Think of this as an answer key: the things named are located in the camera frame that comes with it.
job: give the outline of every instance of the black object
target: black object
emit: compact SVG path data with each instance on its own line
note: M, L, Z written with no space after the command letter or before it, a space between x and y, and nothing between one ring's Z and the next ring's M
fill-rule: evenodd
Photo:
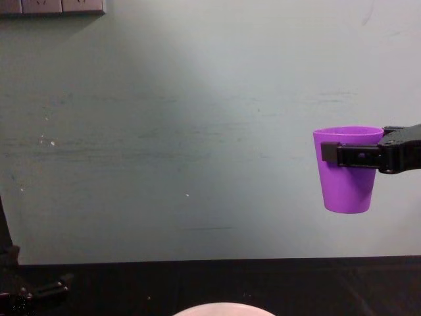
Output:
M57 307L65 301L73 276L63 275L56 282L34 287L16 272L18 254L17 246L0 253L0 316L34 316L36 311Z
M323 142L322 160L340 167L378 169L386 174L421 169L421 124L387 126L378 144Z

